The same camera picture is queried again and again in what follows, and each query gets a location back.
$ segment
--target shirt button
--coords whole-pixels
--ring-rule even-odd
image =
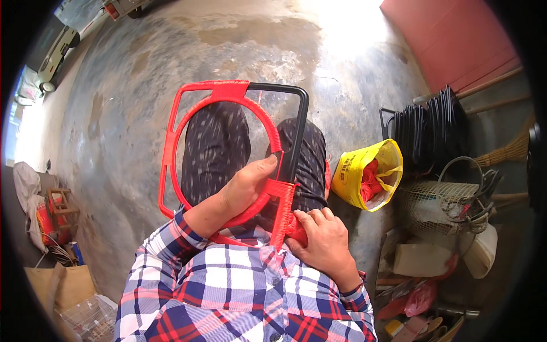
[[[281,339],[281,335],[279,334],[273,334],[272,336],[270,336],[270,342],[276,342],[276,341],[279,341]]]

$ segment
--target mesh basket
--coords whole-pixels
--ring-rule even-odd
[[[478,184],[422,181],[400,187],[404,219],[414,234],[456,234],[462,227],[458,220],[469,209],[466,203],[479,190]]]
[[[81,341],[112,341],[116,310],[93,295],[61,313],[61,317]]]

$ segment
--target red wall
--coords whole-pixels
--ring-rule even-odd
[[[520,64],[482,0],[384,0],[384,14],[416,55],[432,92],[465,90]]]

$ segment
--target plaid shirt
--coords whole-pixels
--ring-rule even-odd
[[[377,340],[364,282],[340,293],[286,245],[278,253],[267,246],[260,226],[221,233],[256,248],[203,239],[181,210],[144,241],[118,307],[116,341]]]

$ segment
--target fingernail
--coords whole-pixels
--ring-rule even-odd
[[[268,157],[268,159],[266,159],[266,161],[268,162],[268,164],[274,164],[277,161],[277,158],[275,157],[275,155],[270,154],[270,156]]]

